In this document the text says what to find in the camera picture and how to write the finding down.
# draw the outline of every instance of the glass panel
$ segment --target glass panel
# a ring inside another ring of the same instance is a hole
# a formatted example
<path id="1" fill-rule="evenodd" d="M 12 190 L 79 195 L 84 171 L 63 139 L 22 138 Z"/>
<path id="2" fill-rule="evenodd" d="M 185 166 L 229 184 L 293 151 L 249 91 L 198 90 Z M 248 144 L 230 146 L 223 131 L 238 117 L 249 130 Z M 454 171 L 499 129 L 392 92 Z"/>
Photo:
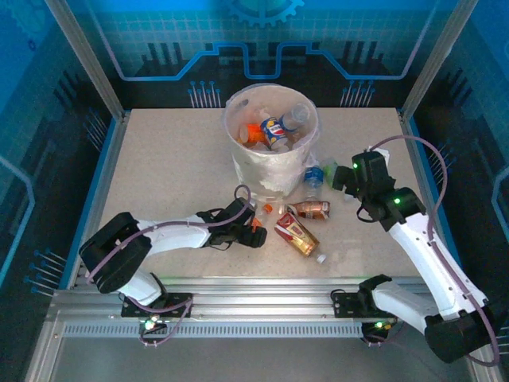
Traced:
<path id="1" fill-rule="evenodd" d="M 479 2 L 414 116 L 445 156 L 451 232 L 465 271 L 491 300 L 506 298 L 509 287 L 507 36 L 507 4 Z M 434 163 L 429 173 L 440 188 Z"/>
<path id="2" fill-rule="evenodd" d="M 456 1 L 70 4 L 98 56 L 107 51 L 122 79 L 124 107 L 222 107 L 240 88 L 267 81 L 304 92 L 317 106 L 394 107 Z M 205 97 L 202 106 L 190 97 L 200 92 L 219 99 Z"/>
<path id="3" fill-rule="evenodd" d="M 0 2 L 2 380 L 24 380 L 111 121 L 44 2 L 29 3 Z"/>

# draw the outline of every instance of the white bottle cap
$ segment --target white bottle cap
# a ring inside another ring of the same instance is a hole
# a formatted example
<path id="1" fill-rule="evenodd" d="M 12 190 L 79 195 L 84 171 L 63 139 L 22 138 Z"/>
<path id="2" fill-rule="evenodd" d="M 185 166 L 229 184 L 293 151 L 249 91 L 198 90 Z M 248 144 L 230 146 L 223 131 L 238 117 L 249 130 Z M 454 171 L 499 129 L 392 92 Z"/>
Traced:
<path id="1" fill-rule="evenodd" d="M 322 264 L 327 259 L 327 255 L 324 255 L 323 253 L 320 253 L 317 256 L 317 263 Z"/>

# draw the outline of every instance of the blue label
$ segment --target blue label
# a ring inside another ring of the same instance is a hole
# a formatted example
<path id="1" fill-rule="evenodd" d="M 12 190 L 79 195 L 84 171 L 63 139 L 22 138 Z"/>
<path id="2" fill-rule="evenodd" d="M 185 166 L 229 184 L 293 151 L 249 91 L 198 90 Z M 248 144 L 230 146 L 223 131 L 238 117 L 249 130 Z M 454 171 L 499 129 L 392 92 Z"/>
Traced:
<path id="1" fill-rule="evenodd" d="M 279 139 L 286 138 L 284 130 L 279 125 L 278 120 L 276 118 L 268 118 L 267 120 L 262 122 L 262 130 L 265 134 L 267 141 L 272 146 Z"/>
<path id="2" fill-rule="evenodd" d="M 323 183 L 324 182 L 324 172 L 318 166 L 309 167 L 305 171 L 304 181 L 308 181 L 310 179 L 317 179 L 320 183 Z"/>

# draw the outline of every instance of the cable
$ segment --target cable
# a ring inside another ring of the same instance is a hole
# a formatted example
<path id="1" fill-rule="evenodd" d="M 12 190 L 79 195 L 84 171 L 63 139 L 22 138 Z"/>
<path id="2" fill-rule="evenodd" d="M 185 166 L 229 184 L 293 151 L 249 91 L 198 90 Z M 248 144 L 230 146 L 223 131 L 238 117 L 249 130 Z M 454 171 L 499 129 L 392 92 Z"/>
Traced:
<path id="1" fill-rule="evenodd" d="M 232 221 L 235 221 L 239 219 L 239 217 L 242 216 L 244 212 L 246 212 L 247 207 L 250 205 L 251 201 L 251 190 L 246 185 L 238 185 L 235 188 L 234 191 L 234 198 L 237 199 L 237 192 L 239 189 L 244 188 L 247 191 L 247 202 L 244 204 L 244 206 L 240 209 L 240 211 L 234 215 L 233 217 L 230 217 L 226 220 L 218 221 L 217 223 L 197 223 L 192 221 L 166 221 L 164 223 L 151 225 L 150 227 L 147 227 L 145 229 L 142 229 L 141 231 L 138 231 L 134 233 L 133 235 L 129 236 L 127 239 L 122 241 L 119 245 L 117 245 L 113 250 L 108 253 L 104 259 L 102 259 L 99 264 L 90 272 L 90 275 L 87 278 L 87 284 L 90 284 L 94 278 L 95 275 L 106 265 L 108 261 L 111 260 L 113 256 L 115 256 L 117 253 L 119 253 L 123 248 L 125 248 L 131 241 L 136 239 L 137 237 L 146 234 L 147 232 L 153 232 L 159 228 L 168 227 L 170 225 L 187 225 L 187 226 L 193 226 L 193 227 L 204 227 L 204 228 L 212 228 L 212 227 L 220 227 L 225 224 L 229 224 Z"/>
<path id="2" fill-rule="evenodd" d="M 447 380 L 445 380 L 445 379 L 444 379 L 444 378 L 442 378 L 442 377 L 441 377 L 441 376 L 440 376 L 437 372 L 435 372 L 435 371 L 433 370 L 433 368 L 432 368 L 431 366 L 429 366 L 429 364 L 428 364 L 426 361 L 424 361 L 424 360 L 422 359 L 422 357 L 421 357 L 418 353 L 416 353 L 415 351 L 413 351 L 411 348 L 408 348 L 408 347 L 406 347 L 406 346 L 404 346 L 404 345 L 401 345 L 401 344 L 399 344 L 398 342 L 389 342 L 389 340 L 387 340 L 387 341 L 386 341 L 383 337 L 375 336 L 374 334 L 370 334 L 368 337 L 374 338 L 375 340 L 379 340 L 379 342 L 378 342 L 378 345 L 379 345 L 379 346 L 380 346 L 381 344 L 394 345 L 394 346 L 396 346 L 396 347 L 400 348 L 401 350 L 403 350 L 403 351 L 405 351 L 405 352 L 407 352 L 407 353 L 411 354 L 411 355 L 412 355 L 412 357 L 414 357 L 414 358 L 415 358 L 415 359 L 417 359 L 419 362 L 421 362 L 421 363 L 422 363 L 422 364 L 423 364 L 423 365 L 424 365 L 424 366 L 425 366 L 425 367 L 429 370 L 429 372 L 431 372 L 431 373 L 432 373 L 432 374 L 433 374 L 436 378 L 438 378 L 438 380 L 440 380 L 440 381 L 442 381 L 442 382 L 447 382 Z M 365 338 L 363 338 L 363 341 L 364 341 L 364 342 L 365 342 L 365 343 L 366 343 L 369 347 L 371 347 L 372 342 L 369 342 L 369 341 L 368 341 L 368 340 L 366 340 Z"/>
<path id="3" fill-rule="evenodd" d="M 135 304 L 138 308 L 144 310 L 145 312 L 149 312 L 149 313 L 166 313 L 166 312 L 171 312 L 173 310 L 177 310 L 177 309 L 181 308 L 182 306 L 185 306 L 188 302 L 192 301 L 192 299 L 190 298 L 189 300 L 181 302 L 180 304 L 169 306 L 167 308 L 154 309 L 154 308 L 149 308 L 148 306 L 144 306 L 144 305 L 140 304 L 137 300 L 135 300 L 132 297 L 127 296 L 127 298 L 129 300 L 131 300 L 132 303 Z"/>
<path id="4" fill-rule="evenodd" d="M 461 292 L 464 294 L 466 298 L 470 301 L 470 303 L 473 305 L 473 307 L 476 309 L 477 313 L 479 313 L 479 316 L 481 317 L 481 320 L 484 323 L 484 326 L 486 327 L 486 330 L 488 332 L 488 336 L 490 337 L 490 341 L 492 343 L 492 350 L 493 350 L 493 361 L 486 362 L 482 360 L 478 360 L 477 358 L 472 357 L 470 354 L 467 354 L 466 357 L 471 360 L 472 362 L 475 362 L 477 364 L 481 364 L 486 367 L 492 367 L 496 366 L 500 362 L 500 352 L 499 352 L 499 345 L 498 341 L 496 339 L 495 331 L 492 327 L 492 324 L 488 320 L 488 317 L 486 316 L 484 310 L 480 307 L 480 305 L 477 303 L 477 301 L 473 298 L 473 296 L 470 294 L 470 290 L 468 290 L 468 287 L 463 283 L 463 280 L 460 278 L 460 276 L 457 275 L 457 273 L 453 270 L 449 262 L 445 259 L 444 254 L 441 252 L 440 248 L 438 247 L 437 243 L 433 239 L 433 226 L 434 222 L 437 219 L 438 216 L 438 208 L 440 207 L 440 204 L 445 196 L 445 191 L 447 189 L 447 182 L 449 180 L 449 176 L 447 174 L 447 165 L 445 164 L 444 158 L 440 154 L 440 151 L 433 146 L 431 143 L 426 141 L 425 139 L 421 137 L 415 137 L 413 135 L 395 135 L 389 138 L 385 138 L 383 141 L 378 142 L 376 145 L 374 145 L 370 151 L 373 151 L 374 149 L 377 149 L 381 145 L 394 141 L 396 139 L 409 139 L 414 140 L 422 143 L 424 146 L 427 146 L 430 150 L 433 151 L 433 153 L 437 156 L 438 161 L 440 162 L 442 175 L 443 175 L 443 182 L 442 182 L 442 188 L 440 191 L 440 194 L 437 199 L 437 203 L 435 203 L 433 209 L 431 210 L 431 213 L 429 214 L 428 219 L 428 240 L 431 244 L 431 247 L 437 254 L 438 259 L 441 261 L 442 265 L 445 267 L 447 272 L 451 275 L 454 282 L 458 285 L 458 287 L 461 289 Z"/>
<path id="5" fill-rule="evenodd" d="M 175 335 L 175 333 L 177 333 L 177 330 L 181 326 L 182 321 L 184 321 L 185 315 L 189 312 L 189 309 L 191 309 L 191 305 L 192 305 L 192 299 L 189 299 L 188 301 L 185 302 L 185 310 L 184 310 L 184 313 L 181 315 L 181 318 L 178 320 L 178 323 L 173 327 L 172 331 L 169 332 L 169 334 L 166 337 L 164 337 L 162 340 L 159 340 L 159 341 L 154 340 L 152 343 L 150 343 L 148 341 L 145 341 L 145 338 L 143 337 L 144 332 L 142 332 L 140 334 L 139 341 L 145 346 L 153 346 L 154 348 L 157 347 L 158 345 L 162 345 L 165 342 L 167 342 L 170 338 L 172 338 Z M 178 304 L 178 306 L 177 305 L 173 306 L 173 310 L 178 309 L 177 307 L 180 307 L 180 306 L 181 306 L 181 304 Z"/>

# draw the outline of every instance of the green led light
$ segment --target green led light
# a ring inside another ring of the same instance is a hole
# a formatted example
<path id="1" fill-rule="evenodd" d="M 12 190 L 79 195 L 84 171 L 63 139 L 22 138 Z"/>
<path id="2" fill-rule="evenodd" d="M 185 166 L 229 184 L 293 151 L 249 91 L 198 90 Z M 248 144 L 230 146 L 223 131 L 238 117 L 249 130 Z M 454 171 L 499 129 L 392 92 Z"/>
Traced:
<path id="1" fill-rule="evenodd" d="M 145 321 L 145 330 L 152 330 L 155 327 L 155 325 L 156 325 L 155 322 L 147 320 Z"/>

